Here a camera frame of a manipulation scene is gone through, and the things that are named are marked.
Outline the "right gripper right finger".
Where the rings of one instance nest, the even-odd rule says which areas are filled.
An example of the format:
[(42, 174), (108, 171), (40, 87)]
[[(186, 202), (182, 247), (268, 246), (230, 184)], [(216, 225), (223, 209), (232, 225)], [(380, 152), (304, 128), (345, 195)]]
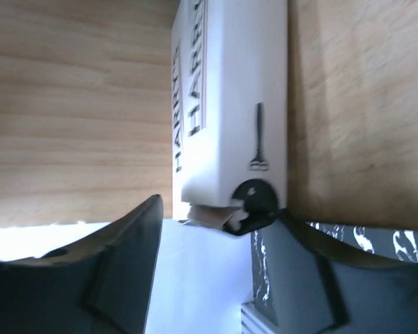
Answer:
[(265, 181), (233, 192), (247, 212), (237, 235), (259, 231), (278, 333), (418, 333), (418, 262), (355, 248), (278, 207)]

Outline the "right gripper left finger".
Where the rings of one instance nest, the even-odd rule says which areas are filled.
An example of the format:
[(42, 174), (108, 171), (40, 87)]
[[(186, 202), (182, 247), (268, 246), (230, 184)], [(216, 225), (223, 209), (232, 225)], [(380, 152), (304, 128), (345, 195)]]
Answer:
[(0, 262), (0, 333), (143, 333), (162, 222), (153, 195), (42, 257)]

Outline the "white Harry's box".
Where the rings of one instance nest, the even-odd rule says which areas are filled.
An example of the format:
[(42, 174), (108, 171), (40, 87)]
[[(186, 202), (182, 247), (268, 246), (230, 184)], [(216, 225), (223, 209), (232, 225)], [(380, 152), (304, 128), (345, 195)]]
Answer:
[(183, 215), (181, 201), (181, 171), (183, 158), (183, 85), (181, 75), (180, 42), (173, 48), (172, 72), (172, 217), (180, 220)]
[(288, 4), (181, 1), (171, 30), (183, 85), (182, 221), (260, 179), (287, 206)]

